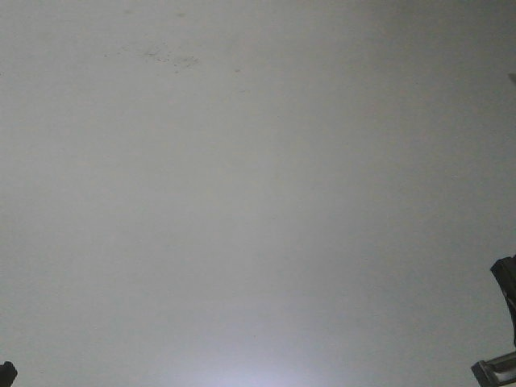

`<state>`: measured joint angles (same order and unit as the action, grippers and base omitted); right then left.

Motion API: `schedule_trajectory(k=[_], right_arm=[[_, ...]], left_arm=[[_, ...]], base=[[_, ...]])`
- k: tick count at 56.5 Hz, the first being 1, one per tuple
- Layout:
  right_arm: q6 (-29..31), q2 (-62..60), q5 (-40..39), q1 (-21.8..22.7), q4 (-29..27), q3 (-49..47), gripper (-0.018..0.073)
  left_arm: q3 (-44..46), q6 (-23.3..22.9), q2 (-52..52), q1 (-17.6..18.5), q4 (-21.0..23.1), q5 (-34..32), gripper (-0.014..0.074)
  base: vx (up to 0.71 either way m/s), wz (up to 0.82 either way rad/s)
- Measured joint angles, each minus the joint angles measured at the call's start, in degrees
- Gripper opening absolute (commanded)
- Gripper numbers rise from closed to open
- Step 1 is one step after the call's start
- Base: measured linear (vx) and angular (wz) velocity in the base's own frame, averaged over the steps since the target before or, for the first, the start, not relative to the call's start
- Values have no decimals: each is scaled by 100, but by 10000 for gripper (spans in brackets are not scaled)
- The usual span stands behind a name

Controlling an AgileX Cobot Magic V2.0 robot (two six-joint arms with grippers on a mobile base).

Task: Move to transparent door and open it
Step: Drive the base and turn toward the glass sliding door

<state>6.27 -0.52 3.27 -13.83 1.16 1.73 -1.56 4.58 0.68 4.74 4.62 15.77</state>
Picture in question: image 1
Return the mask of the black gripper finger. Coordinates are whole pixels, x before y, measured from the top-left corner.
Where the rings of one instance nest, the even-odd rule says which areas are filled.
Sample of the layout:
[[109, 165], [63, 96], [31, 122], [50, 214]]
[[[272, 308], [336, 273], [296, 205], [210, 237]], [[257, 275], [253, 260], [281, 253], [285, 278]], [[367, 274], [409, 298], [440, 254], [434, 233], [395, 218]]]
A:
[[506, 301], [513, 325], [513, 332], [515, 332], [515, 257], [509, 256], [497, 260], [490, 270]]
[[491, 360], [480, 360], [472, 374], [481, 387], [507, 386], [515, 383], [515, 352]]

